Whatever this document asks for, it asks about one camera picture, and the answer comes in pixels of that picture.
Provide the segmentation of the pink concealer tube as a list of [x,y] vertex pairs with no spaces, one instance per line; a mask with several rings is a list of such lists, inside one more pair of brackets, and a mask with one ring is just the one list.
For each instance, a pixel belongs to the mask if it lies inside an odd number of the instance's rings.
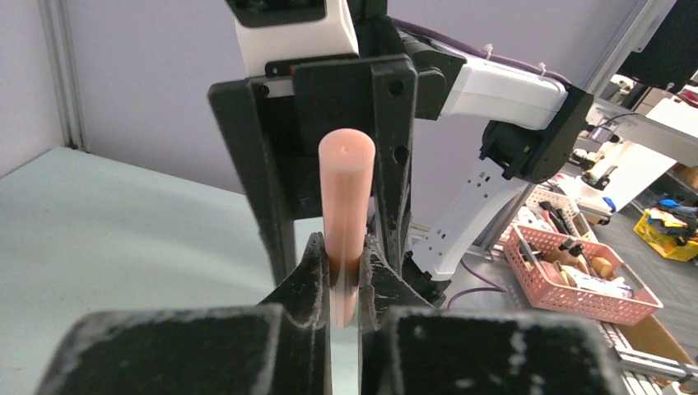
[[353,323],[367,232],[375,144],[364,132],[341,128],[319,143],[325,253],[335,325]]

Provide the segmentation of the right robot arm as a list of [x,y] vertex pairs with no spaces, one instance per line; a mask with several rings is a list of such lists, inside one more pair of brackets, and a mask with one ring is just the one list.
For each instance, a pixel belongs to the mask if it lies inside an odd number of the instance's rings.
[[[295,221],[321,212],[320,140],[354,128],[376,147],[370,194],[388,264],[442,304],[456,263],[523,183],[566,162],[593,97],[564,77],[388,16],[363,16],[356,54],[282,55],[259,77],[219,82],[207,97],[254,213],[275,282],[295,268]],[[435,236],[407,246],[415,119],[447,106],[488,119],[479,172]]]

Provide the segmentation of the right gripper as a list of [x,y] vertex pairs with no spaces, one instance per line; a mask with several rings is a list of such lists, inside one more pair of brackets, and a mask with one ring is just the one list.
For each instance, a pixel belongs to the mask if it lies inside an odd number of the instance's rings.
[[322,214],[319,146],[351,129],[372,142],[380,239],[402,271],[415,119],[436,119],[465,60],[388,16],[250,16],[248,79],[207,98],[266,249],[274,283],[295,269],[294,222]]

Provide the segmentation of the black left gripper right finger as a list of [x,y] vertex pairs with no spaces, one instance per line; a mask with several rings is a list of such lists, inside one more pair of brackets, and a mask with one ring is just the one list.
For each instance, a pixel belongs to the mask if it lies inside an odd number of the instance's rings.
[[624,394],[607,341],[585,318],[437,309],[365,239],[358,322],[362,394]]

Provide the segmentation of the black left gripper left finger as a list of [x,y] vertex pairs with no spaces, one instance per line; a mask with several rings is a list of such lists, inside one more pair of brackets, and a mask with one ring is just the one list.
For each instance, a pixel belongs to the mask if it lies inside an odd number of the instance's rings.
[[103,311],[59,343],[39,394],[328,394],[328,258],[308,238],[256,305]]

